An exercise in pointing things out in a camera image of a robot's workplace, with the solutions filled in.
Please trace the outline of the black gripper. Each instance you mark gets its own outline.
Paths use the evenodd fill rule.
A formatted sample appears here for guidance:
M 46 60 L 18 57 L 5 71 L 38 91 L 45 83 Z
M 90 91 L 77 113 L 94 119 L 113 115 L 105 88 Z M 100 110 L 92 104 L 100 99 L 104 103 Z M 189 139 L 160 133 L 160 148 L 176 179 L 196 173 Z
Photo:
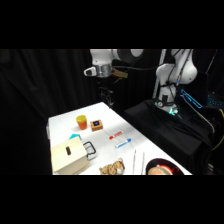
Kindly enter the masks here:
M 104 97 L 104 103 L 110 107 L 113 108 L 114 101 L 112 100 L 112 97 L 109 97 L 109 103 L 106 97 L 110 96 L 113 93 L 112 90 L 112 80 L 107 78 L 100 78 L 98 80 L 98 90 L 99 94 Z

